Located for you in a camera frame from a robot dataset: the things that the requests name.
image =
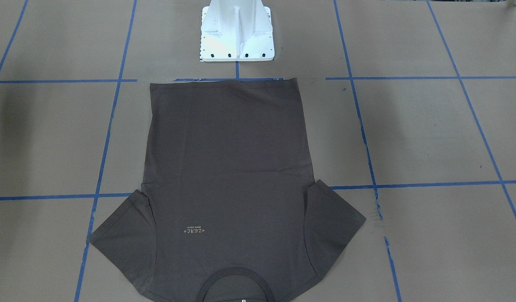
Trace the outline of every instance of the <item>fabric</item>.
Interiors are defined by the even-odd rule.
[[[365,218],[314,182],[297,80],[150,90],[141,191],[90,243],[156,302],[287,302],[321,281]]]

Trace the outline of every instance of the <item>t-shirt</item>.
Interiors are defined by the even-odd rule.
[[[365,218],[314,181],[297,80],[151,84],[141,191],[89,241],[155,302],[287,302]]]

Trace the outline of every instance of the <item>floor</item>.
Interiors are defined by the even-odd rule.
[[[297,77],[317,179],[368,218],[297,302],[516,302],[516,7],[296,0],[270,62],[208,0],[0,0],[0,302],[146,301],[86,237],[140,187],[150,82]]]

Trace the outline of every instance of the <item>shirt logo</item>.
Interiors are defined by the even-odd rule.
[[[191,234],[191,233],[204,233],[204,230],[201,226],[190,226],[183,230],[183,233]]]

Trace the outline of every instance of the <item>white metal bracket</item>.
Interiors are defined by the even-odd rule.
[[[261,0],[211,0],[202,9],[201,31],[201,61],[270,61],[275,57],[271,10]]]

